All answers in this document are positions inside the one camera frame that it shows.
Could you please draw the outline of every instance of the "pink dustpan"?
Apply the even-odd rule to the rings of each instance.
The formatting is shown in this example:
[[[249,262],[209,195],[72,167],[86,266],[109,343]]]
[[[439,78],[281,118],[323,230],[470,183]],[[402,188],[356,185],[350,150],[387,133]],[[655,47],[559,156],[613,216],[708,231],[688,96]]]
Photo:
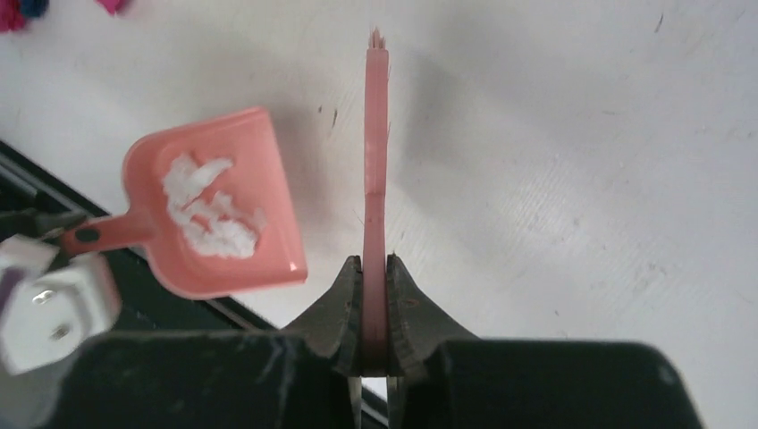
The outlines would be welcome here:
[[[126,214],[63,235],[73,254],[139,245],[171,292],[209,299],[303,282],[299,227],[268,112],[161,131],[124,158]]]

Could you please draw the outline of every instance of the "white table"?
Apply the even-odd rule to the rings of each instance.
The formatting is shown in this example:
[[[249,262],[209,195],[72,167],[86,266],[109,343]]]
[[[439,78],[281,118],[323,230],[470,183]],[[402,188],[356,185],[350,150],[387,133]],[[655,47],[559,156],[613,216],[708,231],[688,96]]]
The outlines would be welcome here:
[[[423,290],[485,337],[651,343],[707,425],[758,426],[754,2],[51,3],[0,37],[0,139],[119,213],[139,137],[268,107],[310,267],[238,297],[274,323],[360,253],[378,25],[388,250]]]

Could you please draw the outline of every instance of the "white powder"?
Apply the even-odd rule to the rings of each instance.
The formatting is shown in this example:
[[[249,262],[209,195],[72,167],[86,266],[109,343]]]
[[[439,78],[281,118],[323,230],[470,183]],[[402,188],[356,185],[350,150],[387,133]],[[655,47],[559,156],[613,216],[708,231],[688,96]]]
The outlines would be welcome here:
[[[163,180],[168,215],[181,228],[184,239],[204,257],[252,257],[257,235],[248,225],[258,231],[265,227],[261,209],[256,209],[253,215],[246,214],[223,192],[216,192],[210,204],[199,198],[203,190],[232,165],[231,159],[217,158],[198,166],[192,158],[182,154],[173,160],[171,171]],[[198,218],[206,221],[206,225],[197,222]]]

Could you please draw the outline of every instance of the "white connector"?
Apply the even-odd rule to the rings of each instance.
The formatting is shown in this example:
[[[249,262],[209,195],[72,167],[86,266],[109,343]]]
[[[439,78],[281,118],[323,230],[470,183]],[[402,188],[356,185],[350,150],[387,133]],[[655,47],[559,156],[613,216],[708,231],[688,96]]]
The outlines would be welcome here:
[[[55,246],[14,236],[0,243],[0,268],[23,271],[0,314],[0,358],[21,374],[71,355],[113,327],[121,300],[105,258],[91,253],[47,273]]]

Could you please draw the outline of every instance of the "dustpan handle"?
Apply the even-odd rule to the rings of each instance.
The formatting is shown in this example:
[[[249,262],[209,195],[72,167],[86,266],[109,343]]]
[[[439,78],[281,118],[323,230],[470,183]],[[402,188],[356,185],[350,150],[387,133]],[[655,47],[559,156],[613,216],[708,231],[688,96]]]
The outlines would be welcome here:
[[[156,233],[149,216],[128,212],[101,217],[67,231],[61,242],[70,255],[127,248],[150,241]]]

